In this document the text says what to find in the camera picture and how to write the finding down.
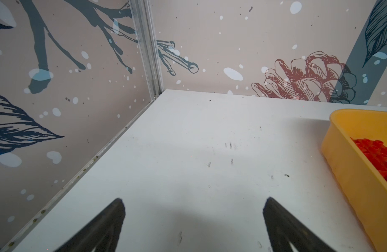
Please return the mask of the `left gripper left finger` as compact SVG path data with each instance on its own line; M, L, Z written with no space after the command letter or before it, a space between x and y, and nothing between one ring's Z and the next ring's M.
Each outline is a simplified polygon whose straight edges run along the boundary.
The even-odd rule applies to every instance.
M57 252L114 252L126 216L123 201L113 200Z

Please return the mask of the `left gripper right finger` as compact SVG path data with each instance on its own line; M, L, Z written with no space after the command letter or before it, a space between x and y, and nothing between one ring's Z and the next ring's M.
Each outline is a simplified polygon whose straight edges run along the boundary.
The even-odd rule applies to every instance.
M266 200L263 216L274 252L335 251L272 197Z

